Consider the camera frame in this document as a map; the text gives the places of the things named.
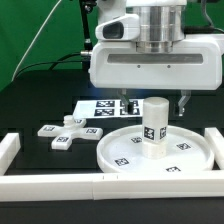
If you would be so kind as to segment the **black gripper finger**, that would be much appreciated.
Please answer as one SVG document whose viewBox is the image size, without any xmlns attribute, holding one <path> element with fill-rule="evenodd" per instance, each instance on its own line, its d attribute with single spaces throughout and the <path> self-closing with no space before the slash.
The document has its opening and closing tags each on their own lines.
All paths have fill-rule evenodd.
<svg viewBox="0 0 224 224">
<path fill-rule="evenodd" d="M 185 112 L 185 105 L 191 98 L 191 91 L 190 90 L 182 90 L 181 97 L 176 106 L 176 112 L 179 117 L 182 117 Z"/>
<path fill-rule="evenodd" d="M 125 113 L 129 114 L 130 113 L 130 101 L 129 101 L 129 98 L 126 94 L 126 89 L 121 89 L 121 101 L 122 103 L 124 104 L 124 110 L 125 110 Z"/>
</svg>

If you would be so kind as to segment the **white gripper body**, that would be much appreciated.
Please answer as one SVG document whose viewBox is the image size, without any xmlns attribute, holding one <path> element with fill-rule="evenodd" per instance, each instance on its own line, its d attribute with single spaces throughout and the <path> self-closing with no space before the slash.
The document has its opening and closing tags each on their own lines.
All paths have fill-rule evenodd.
<svg viewBox="0 0 224 224">
<path fill-rule="evenodd" d="M 133 42 L 100 42 L 90 80 L 98 88 L 215 90 L 222 83 L 223 36 L 188 35 L 169 53 L 143 54 Z"/>
</svg>

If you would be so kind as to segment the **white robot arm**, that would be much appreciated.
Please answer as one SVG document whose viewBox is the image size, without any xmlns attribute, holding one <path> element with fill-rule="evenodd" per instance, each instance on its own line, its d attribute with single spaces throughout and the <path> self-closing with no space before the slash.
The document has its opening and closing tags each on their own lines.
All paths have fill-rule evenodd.
<svg viewBox="0 0 224 224">
<path fill-rule="evenodd" d="M 98 0 L 90 80 L 98 88 L 174 89 L 184 113 L 193 90 L 222 83 L 224 34 L 184 26 L 187 0 Z"/>
</svg>

